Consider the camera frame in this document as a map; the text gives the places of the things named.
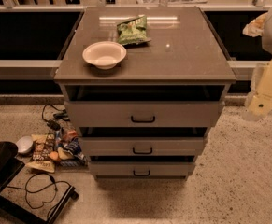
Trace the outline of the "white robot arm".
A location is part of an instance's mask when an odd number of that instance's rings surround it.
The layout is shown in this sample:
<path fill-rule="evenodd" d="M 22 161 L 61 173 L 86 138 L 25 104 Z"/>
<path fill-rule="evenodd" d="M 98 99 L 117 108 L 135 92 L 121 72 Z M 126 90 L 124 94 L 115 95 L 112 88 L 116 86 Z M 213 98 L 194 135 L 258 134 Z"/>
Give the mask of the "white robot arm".
<path fill-rule="evenodd" d="M 247 24 L 242 33 L 262 38 L 262 48 L 272 55 L 272 7 Z M 251 91 L 245 101 L 243 118 L 248 121 L 263 119 L 272 110 L 272 59 L 258 63 L 251 78 Z"/>

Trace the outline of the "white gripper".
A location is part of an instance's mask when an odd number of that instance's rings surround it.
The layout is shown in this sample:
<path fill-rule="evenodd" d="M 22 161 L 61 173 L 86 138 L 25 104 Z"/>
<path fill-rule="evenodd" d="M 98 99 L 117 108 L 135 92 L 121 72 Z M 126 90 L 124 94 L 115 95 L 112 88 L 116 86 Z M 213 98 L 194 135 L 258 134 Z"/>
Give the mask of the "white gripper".
<path fill-rule="evenodd" d="M 266 13 L 248 23 L 242 34 L 250 37 L 263 34 Z M 243 119 L 258 121 L 263 119 L 272 110 L 272 60 L 266 64 L 258 63 L 251 78 L 251 91 L 245 101 L 246 111 Z"/>

